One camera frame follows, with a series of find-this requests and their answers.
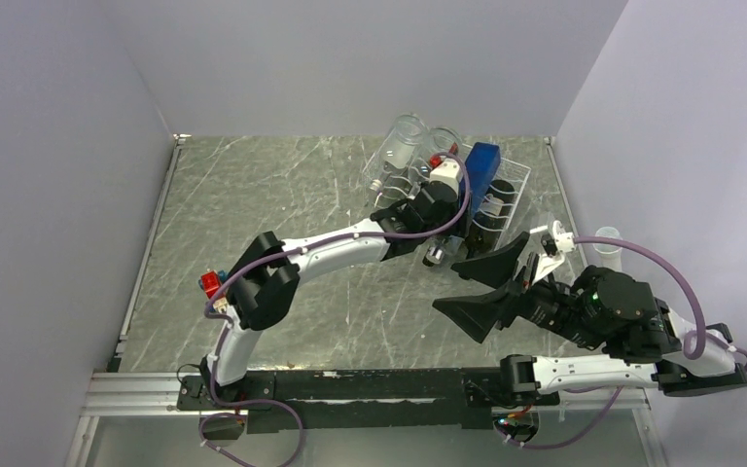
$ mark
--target white dish rack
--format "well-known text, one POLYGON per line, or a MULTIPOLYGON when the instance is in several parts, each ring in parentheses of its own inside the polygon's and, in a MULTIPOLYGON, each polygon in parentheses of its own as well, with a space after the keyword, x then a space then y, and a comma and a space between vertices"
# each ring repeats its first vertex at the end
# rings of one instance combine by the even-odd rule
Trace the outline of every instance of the white dish rack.
MULTIPOLYGON (((471 154, 471 150, 474 149, 474 147, 471 145, 463 145, 462 149, 464 150, 463 152, 466 152, 466 154, 471 154)), ((492 219, 503 219, 504 222, 502 223, 502 228, 490 228, 484 224, 481 224, 479 222, 479 219, 475 219, 473 222, 473 226, 483 229, 484 231, 494 233, 500 232, 500 237, 497 240, 495 248, 503 246, 507 242, 509 227, 511 226, 512 219, 514 219, 516 207, 519 205, 519 197, 525 190, 525 186, 528 183, 528 177, 531 175, 530 167, 522 165, 518 162, 514 162, 509 159, 509 157, 510 155, 507 155, 500 161, 500 165, 497 168, 497 174, 494 176, 494 181, 498 179, 505 180, 506 182, 511 184, 512 187, 514 187, 514 190, 512 192, 503 192, 492 185, 488 188, 487 195, 491 193, 506 196, 513 195, 512 200, 509 202, 500 202, 495 197, 489 198, 488 196, 486 196, 484 199, 480 200, 480 210, 478 211, 482 215, 492 219), (483 201, 494 203, 495 206, 499 205, 500 209, 495 210, 498 212, 505 211, 505 214, 497 216, 491 214, 490 212, 484 211, 482 208, 485 207, 486 204, 484 204, 483 201)), ((363 179, 365 180, 366 184, 370 184, 375 177, 371 170, 372 167, 376 167, 376 161, 374 160, 374 158, 375 153, 368 160, 365 168, 363 168, 363 179)), ((401 198, 406 198, 411 194, 411 192, 415 192, 416 190, 418 190, 420 183, 428 181, 428 174, 430 173, 430 171, 431 169, 427 164, 414 162, 404 173, 392 174, 388 178, 388 182, 386 183, 385 187, 382 188, 382 193, 380 197, 377 198, 375 207, 383 207, 401 198)))

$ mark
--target table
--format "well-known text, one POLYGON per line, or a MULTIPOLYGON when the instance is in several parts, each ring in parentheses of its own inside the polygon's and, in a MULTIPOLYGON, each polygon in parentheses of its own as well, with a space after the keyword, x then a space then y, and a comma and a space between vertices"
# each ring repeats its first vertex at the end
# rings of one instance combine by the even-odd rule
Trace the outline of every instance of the table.
MULTIPOLYGON (((381 136, 191 137, 181 147, 133 308, 122 372, 171 372, 198 363, 221 323, 202 317, 197 280, 230 269, 256 236, 329 232, 366 217, 361 170, 381 136)), ((532 169, 513 219, 517 231, 545 212, 570 226, 568 206, 543 137, 468 137, 532 169)), ((439 297, 488 289, 450 269, 427 269, 425 249, 319 277, 298 292, 288 316, 266 331, 251 369, 372 369, 496 366, 510 353, 588 352, 518 320, 472 341, 431 307, 439 297)), ((573 280, 578 252, 557 270, 573 280)))

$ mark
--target black cable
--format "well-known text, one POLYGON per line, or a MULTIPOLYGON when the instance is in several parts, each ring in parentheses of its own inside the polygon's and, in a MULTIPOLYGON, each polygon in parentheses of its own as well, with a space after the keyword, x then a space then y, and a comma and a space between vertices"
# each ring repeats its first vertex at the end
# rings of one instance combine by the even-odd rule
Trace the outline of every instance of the black cable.
POLYGON ((195 369, 201 371, 201 367, 195 363, 185 363, 179 366, 179 368, 176 369, 176 379, 178 379, 179 385, 181 385, 182 387, 185 387, 185 382, 179 377, 179 374, 182 372, 182 369, 185 367, 194 367, 195 369))
POLYGON ((481 386, 479 386, 478 384, 476 384, 476 383, 475 383, 475 382, 473 382, 473 381, 468 381, 468 382, 466 383, 466 385, 467 385, 467 384, 471 384, 471 385, 472 385, 472 386, 474 386, 474 387, 475 387, 476 389, 478 389, 478 390, 479 390, 479 391, 480 391, 480 392, 482 393, 482 395, 483 395, 483 396, 485 396, 485 399, 487 399, 487 400, 488 400, 488 402, 490 402, 491 404, 493 404, 493 405, 495 405, 495 406, 497 406, 497 407, 502 407, 503 409, 508 409, 509 411, 512 411, 512 410, 514 410, 514 409, 516 409, 516 408, 518 408, 518 407, 519 407, 519 406, 510 406, 510 407, 509 407, 509 406, 507 406, 507 405, 505 405, 505 404, 503 404, 503 403, 501 403, 501 402, 497 401, 496 399, 494 399, 493 397, 491 397, 491 395, 490 395, 490 394, 488 394, 488 393, 487 393, 487 391, 485 391, 484 389, 482 389, 482 387, 481 387, 481 386))

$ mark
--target red object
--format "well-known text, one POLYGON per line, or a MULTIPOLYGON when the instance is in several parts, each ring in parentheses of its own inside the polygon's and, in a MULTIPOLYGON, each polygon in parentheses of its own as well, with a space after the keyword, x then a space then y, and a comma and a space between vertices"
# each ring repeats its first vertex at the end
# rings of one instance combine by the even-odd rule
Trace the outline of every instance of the red object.
POLYGON ((431 163, 431 168, 437 168, 441 163, 443 163, 443 158, 435 154, 431 156, 431 160, 429 162, 431 163))
POLYGON ((213 294, 215 294, 221 286, 222 282, 219 280, 219 274, 217 274, 215 270, 201 275, 201 289, 207 295, 208 299, 213 297, 213 294))

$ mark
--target gray wall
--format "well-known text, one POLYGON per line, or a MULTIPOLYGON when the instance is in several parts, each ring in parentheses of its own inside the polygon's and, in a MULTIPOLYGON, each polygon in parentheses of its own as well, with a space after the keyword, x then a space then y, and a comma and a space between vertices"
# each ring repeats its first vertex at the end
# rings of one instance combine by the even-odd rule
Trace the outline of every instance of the gray wall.
POLYGON ((63 462, 171 147, 92 0, 0 0, 0 466, 63 462))
MULTIPOLYGON (((747 3, 629 2, 556 144, 581 232, 660 252, 747 347, 747 3)), ((691 317, 658 268, 623 266, 691 317)), ((747 389, 652 404, 671 465, 747 466, 747 389)))
POLYGON ((174 132, 555 134, 626 0, 101 0, 174 132))

